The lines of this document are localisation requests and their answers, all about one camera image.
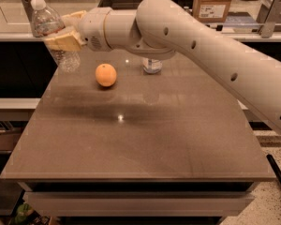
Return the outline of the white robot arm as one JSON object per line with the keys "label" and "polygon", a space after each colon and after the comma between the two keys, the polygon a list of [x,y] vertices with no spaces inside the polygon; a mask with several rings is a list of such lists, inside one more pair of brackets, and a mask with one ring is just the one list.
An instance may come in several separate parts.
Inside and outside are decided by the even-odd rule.
{"label": "white robot arm", "polygon": [[281,135],[281,62],[198,22],[171,0],[137,8],[96,7],[66,15],[66,27],[44,38],[51,49],[123,49],[157,60],[183,54]]}

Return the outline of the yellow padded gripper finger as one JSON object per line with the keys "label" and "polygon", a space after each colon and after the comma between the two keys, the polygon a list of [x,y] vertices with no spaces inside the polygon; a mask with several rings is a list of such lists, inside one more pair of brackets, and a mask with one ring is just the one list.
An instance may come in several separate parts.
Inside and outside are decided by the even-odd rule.
{"label": "yellow padded gripper finger", "polygon": [[81,39],[81,34],[74,26],[52,33],[44,37],[43,41],[50,50],[65,52],[77,52],[85,45],[85,42]]}
{"label": "yellow padded gripper finger", "polygon": [[62,16],[62,21],[65,26],[74,26],[77,27],[81,18],[86,14],[85,10],[80,10],[77,12],[73,12],[67,15]]}

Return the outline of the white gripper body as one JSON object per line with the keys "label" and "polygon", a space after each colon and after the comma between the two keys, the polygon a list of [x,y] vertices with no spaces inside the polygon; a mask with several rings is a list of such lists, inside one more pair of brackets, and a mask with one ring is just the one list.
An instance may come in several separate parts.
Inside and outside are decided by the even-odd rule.
{"label": "white gripper body", "polygon": [[105,36],[105,21],[110,12],[110,7],[95,7],[86,12],[79,21],[81,38],[94,52],[111,50]]}

